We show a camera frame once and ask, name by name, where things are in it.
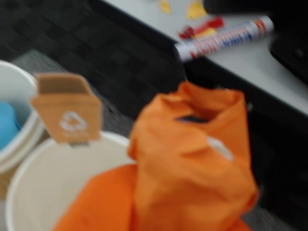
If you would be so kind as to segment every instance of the cardboard sign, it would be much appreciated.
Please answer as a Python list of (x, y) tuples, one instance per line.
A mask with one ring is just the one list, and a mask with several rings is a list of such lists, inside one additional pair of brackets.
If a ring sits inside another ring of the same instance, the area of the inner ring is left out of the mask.
[(39, 74), (38, 94), (31, 104), (58, 143), (100, 138), (102, 102), (87, 81), (75, 74)]

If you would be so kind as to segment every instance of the bucket rim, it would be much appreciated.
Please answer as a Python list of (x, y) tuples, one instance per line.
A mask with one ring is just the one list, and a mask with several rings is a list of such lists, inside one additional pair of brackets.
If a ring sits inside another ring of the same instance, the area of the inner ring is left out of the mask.
[[(36, 87), (36, 80), (35, 78), (30, 75), (27, 71), (17, 67), (16, 65), (0, 60), (0, 68), (1, 66), (11, 68), (14, 71), (19, 72), (22, 76), (24, 76), (29, 83), (34, 87)], [(14, 139), (0, 152), (0, 165), (2, 162), (6, 161), (8, 158), (10, 158), (16, 150), (24, 144), (25, 139), (27, 139), (27, 136), (29, 133), (34, 129), (34, 126), (36, 122), (39, 120), (39, 116), (35, 111), (32, 110), (30, 115), (28, 116), (26, 122), (24, 123), (22, 129), (19, 131), (19, 133), (14, 137)]]

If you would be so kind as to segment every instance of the gray carpet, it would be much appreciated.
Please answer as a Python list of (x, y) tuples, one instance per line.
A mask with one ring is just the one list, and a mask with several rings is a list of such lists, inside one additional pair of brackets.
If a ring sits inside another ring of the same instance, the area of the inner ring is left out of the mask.
[[(13, 61), (20, 68), (30, 72), (65, 72), (65, 69), (47, 56), (32, 50)], [(104, 130), (113, 131), (128, 136), (133, 120), (122, 115), (107, 98), (101, 96), (95, 89), (93, 92), (104, 102)], [(245, 222), (254, 231), (296, 231), (265, 209), (256, 206), (253, 211), (244, 216)], [(0, 201), (0, 231), (6, 231), (4, 222), (4, 203)]]

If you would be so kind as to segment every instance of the marker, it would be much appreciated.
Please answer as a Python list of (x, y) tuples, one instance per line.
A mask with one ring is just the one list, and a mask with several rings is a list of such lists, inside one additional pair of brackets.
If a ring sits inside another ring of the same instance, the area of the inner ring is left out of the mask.
[(263, 16), (236, 27), (222, 30), (215, 35), (177, 43), (175, 48), (180, 60), (187, 62), (204, 55), (262, 38), (273, 31), (273, 21), (268, 16)]

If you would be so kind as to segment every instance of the orange plastic bag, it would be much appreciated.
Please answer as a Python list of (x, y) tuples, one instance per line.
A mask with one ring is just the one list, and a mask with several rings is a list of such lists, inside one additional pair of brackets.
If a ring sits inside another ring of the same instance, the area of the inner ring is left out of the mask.
[[(206, 122), (189, 122), (194, 116)], [(244, 95), (182, 83), (142, 111), (136, 166), (96, 176), (54, 231), (247, 231), (257, 199)]]

